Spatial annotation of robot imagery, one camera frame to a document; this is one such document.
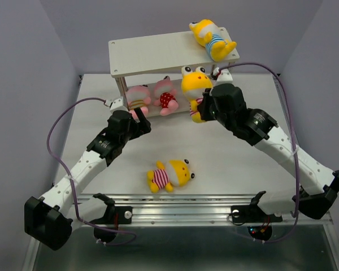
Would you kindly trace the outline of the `yellow frog red-striped shirt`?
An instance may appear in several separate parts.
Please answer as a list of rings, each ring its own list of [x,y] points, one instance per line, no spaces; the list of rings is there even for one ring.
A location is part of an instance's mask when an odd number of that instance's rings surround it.
[[[181,90],[190,104],[190,117],[195,123],[203,123],[198,106],[202,103],[205,89],[212,88],[212,82],[204,67],[197,67],[194,71],[190,66],[181,68]]]

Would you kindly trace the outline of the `pink frog orange-striped shirt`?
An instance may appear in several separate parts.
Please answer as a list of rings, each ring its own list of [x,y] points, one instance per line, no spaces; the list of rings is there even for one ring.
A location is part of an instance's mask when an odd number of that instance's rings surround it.
[[[126,92],[126,98],[129,106],[129,112],[134,119],[138,119],[135,108],[139,108],[142,113],[147,116],[149,109],[148,105],[151,103],[151,94],[147,85],[133,86]]]

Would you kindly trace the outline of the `pink frog red polka-dot shirt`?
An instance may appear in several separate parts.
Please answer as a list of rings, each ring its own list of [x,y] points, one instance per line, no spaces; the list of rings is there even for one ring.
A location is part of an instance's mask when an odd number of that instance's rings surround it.
[[[169,76],[165,76],[155,84],[153,105],[161,108],[159,113],[161,116],[170,115],[178,109],[176,93],[177,90]]]

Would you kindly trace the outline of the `yellow frog blue-striped shirt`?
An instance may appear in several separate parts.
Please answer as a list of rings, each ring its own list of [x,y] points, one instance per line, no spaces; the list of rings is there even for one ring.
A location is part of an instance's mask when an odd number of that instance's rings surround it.
[[[225,59],[236,47],[237,43],[225,39],[220,28],[211,20],[203,19],[189,24],[195,40],[206,49],[210,58],[219,62]]]

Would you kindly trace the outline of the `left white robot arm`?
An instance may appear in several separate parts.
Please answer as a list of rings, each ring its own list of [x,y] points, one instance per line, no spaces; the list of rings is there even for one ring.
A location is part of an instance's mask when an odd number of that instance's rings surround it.
[[[24,205],[24,230],[31,237],[56,251],[64,246],[73,231],[82,225],[106,231],[111,244],[120,232],[118,224],[131,223],[132,207],[115,206],[115,201],[97,193],[84,203],[77,197],[104,171],[131,139],[150,133],[151,125],[139,108],[135,120],[128,111],[116,110],[105,127],[87,146],[79,161],[54,187],[39,198],[30,197]]]

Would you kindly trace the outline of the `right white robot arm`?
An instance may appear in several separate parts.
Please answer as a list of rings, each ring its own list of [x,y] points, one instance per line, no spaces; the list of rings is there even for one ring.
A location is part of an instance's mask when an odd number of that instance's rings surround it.
[[[246,211],[251,218],[294,211],[318,220],[328,212],[339,193],[339,170],[325,167],[301,149],[266,111],[247,107],[240,88],[225,83],[206,89],[198,110],[202,120],[216,120],[295,178],[294,192],[257,193]]]

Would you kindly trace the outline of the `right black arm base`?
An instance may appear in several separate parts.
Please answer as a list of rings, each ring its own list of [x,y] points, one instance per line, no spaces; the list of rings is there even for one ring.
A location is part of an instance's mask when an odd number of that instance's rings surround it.
[[[282,215],[267,215],[258,206],[265,193],[265,191],[257,193],[248,205],[231,206],[231,211],[227,216],[227,220],[235,226],[249,224],[247,230],[252,240],[261,241],[262,243],[269,241],[271,238],[273,232],[272,223],[283,221]]]

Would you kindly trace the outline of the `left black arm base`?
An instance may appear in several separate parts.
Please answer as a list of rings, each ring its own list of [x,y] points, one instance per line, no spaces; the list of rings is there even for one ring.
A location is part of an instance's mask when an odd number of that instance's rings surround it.
[[[94,211],[90,211],[93,218],[87,218],[86,221],[92,224],[106,224],[115,225],[120,224],[128,225],[132,223],[133,207],[132,206],[119,206],[115,203],[113,198],[109,198],[105,194],[97,193],[92,196],[92,199],[99,200],[102,203],[100,207],[105,206],[103,213],[98,215]]]

